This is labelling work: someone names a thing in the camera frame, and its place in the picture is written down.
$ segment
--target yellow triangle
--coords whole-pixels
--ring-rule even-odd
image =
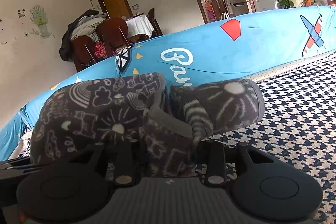
[[[140,58],[142,58],[143,56],[140,54],[140,53],[136,53],[136,59],[138,60],[138,59],[140,59]]]

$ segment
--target wooden chair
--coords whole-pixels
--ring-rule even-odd
[[[150,23],[152,24],[153,28],[154,28],[154,32],[155,34],[152,34],[152,37],[160,37],[162,36],[162,31],[160,29],[160,26],[155,18],[155,13],[154,13],[154,8],[150,9],[148,12],[148,20],[150,21]]]
[[[121,46],[129,47],[130,43],[127,39],[128,27],[122,18],[110,18],[98,25],[96,34],[105,44],[106,53],[110,57],[113,55],[112,49],[115,51]]]
[[[82,35],[71,41],[73,47],[73,62],[77,72],[92,64],[96,64],[95,44],[90,37]]]

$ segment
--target red gem print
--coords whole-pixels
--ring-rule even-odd
[[[221,28],[233,39],[236,40],[240,37],[240,22],[236,19],[230,19],[229,21],[225,22],[221,25]]]

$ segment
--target gray ribbed panel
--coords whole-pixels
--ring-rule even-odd
[[[263,224],[240,212],[224,190],[203,186],[198,178],[143,178],[118,189],[110,202],[81,224]],[[312,220],[302,224],[314,224]]]

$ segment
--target houndstooth fabric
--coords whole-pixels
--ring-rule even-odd
[[[322,186],[319,223],[336,223],[336,58],[258,83],[265,115],[251,126],[213,136],[225,145],[249,144],[313,176]],[[233,165],[229,178],[235,178]]]

